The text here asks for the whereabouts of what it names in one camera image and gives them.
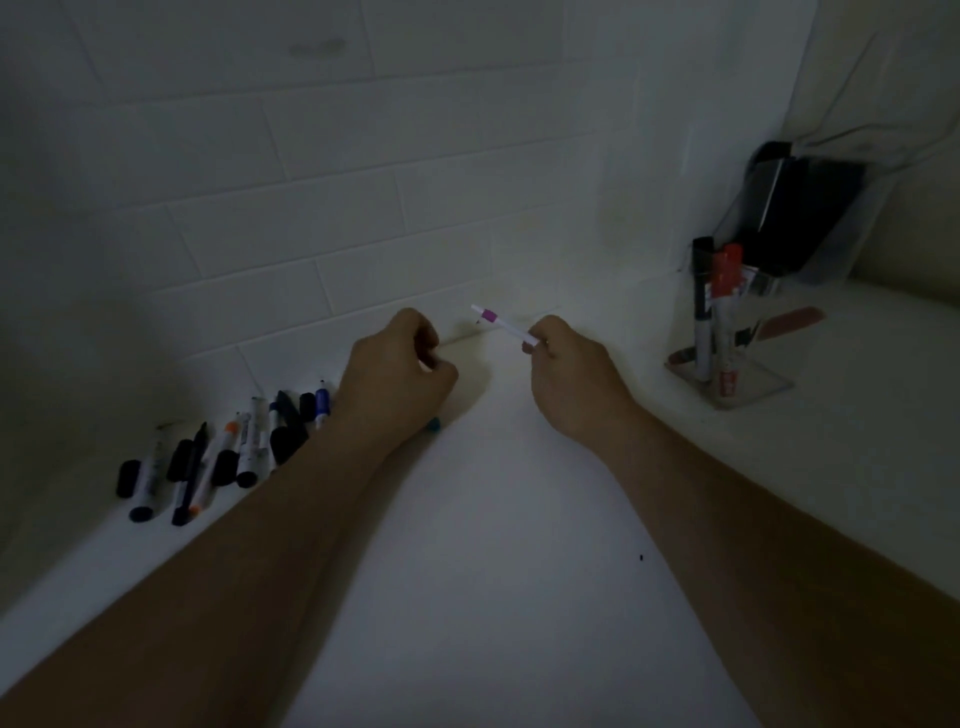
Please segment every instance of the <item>hand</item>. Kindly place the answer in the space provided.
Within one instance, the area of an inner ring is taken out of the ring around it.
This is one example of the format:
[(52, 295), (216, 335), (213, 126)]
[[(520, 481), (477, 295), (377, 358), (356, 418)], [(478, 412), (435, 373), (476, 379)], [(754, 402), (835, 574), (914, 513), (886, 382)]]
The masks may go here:
[(606, 347), (574, 331), (558, 316), (536, 322), (540, 339), (533, 355), (534, 401), (558, 432), (601, 454), (602, 446), (640, 412), (613, 366)]
[(457, 368), (432, 353), (439, 343), (433, 326), (413, 308), (357, 341), (330, 423), (343, 423), (382, 457), (421, 431), (457, 382)]

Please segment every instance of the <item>white pen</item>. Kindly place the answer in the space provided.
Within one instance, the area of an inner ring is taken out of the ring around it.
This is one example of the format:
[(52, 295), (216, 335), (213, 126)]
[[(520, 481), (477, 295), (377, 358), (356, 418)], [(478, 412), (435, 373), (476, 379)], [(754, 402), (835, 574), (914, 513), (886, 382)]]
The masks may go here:
[(535, 347), (537, 344), (540, 343), (540, 339), (536, 338), (535, 336), (532, 336), (531, 334), (527, 333), (523, 329), (516, 327), (515, 325), (511, 324), (509, 321), (505, 321), (502, 316), (497, 316), (488, 308), (479, 306), (476, 303), (472, 305), (470, 308), (472, 308), (474, 311), (479, 313), (480, 318), (483, 319), (484, 321), (489, 321), (491, 324), (497, 324), (499, 327), (507, 329), (516, 338), (522, 340), (523, 343), (529, 344), (532, 347)]

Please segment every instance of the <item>orange marker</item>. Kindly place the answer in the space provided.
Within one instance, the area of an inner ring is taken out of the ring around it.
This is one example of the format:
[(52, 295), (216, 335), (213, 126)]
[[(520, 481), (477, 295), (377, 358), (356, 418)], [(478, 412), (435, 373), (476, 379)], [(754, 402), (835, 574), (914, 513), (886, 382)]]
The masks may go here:
[(193, 494), (193, 500), (190, 502), (190, 515), (196, 516), (206, 507), (206, 502), (210, 499), (210, 479), (213, 477), (213, 466), (217, 461), (217, 455), (221, 450), (228, 449), (233, 444), (233, 438), (240, 431), (240, 424), (236, 420), (228, 422), (224, 426), (224, 431), (213, 439), (204, 453), (203, 460), (200, 461), (200, 467), (204, 469), (204, 474), (197, 486), (196, 493)]

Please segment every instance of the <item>subway tile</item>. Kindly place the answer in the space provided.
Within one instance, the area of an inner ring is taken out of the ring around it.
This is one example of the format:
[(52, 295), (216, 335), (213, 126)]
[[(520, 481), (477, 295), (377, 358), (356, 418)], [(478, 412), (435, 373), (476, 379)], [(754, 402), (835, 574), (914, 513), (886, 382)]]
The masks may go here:
[(104, 100), (84, 47), (56, 0), (6, 3), (0, 17), (5, 83), (41, 103)]
[(339, 381), (353, 342), (381, 330), (404, 306), (423, 313), (448, 342), (484, 330), (476, 324), (472, 303), (525, 323), (557, 306), (557, 296), (552, 268), (517, 271), (283, 331), (241, 344), (240, 350), (265, 392), (302, 392), (316, 387), (321, 377)]
[(280, 91), (264, 108), (293, 177), (483, 148), (471, 77)]
[(620, 129), (630, 123), (636, 62), (489, 71), (477, 79), (489, 147)]
[(379, 75), (558, 61), (564, 8), (553, 0), (366, 0)]
[(170, 210), (208, 276), (404, 233), (390, 170), (231, 192)]
[(594, 190), (603, 140), (584, 136), (396, 170), (411, 231), (482, 220)]
[(174, 357), (329, 315), (312, 260), (160, 291), (144, 306), (158, 341)]
[(334, 313), (415, 296), (491, 273), (486, 223), (410, 235), (317, 261)]
[(256, 99), (75, 109), (43, 121), (68, 207), (149, 203), (283, 179)]
[(356, 0), (65, 0), (114, 99), (372, 74)]
[(650, 187), (626, 187), (564, 206), (565, 264), (592, 270), (631, 269), (643, 276), (667, 270), (669, 238), (660, 197)]
[(729, 2), (566, 0), (564, 56), (571, 59), (656, 55), (667, 46), (699, 55), (716, 44)]
[(56, 310), (200, 277), (162, 207), (56, 218), (5, 233), (0, 297)]
[(564, 207), (549, 205), (490, 221), (493, 269), (547, 265), (566, 253)]

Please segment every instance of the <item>black marker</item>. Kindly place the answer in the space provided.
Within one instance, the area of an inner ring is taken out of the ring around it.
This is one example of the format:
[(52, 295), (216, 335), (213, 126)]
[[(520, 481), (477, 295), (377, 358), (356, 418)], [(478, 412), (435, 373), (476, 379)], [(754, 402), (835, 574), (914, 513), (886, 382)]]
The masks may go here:
[(205, 450), (206, 423), (203, 423), (193, 438), (193, 448), (190, 450), (190, 460), (187, 463), (186, 474), (178, 486), (173, 525), (186, 525), (190, 521), (190, 501), (193, 499), (193, 491), (197, 487), (200, 461), (204, 458)]

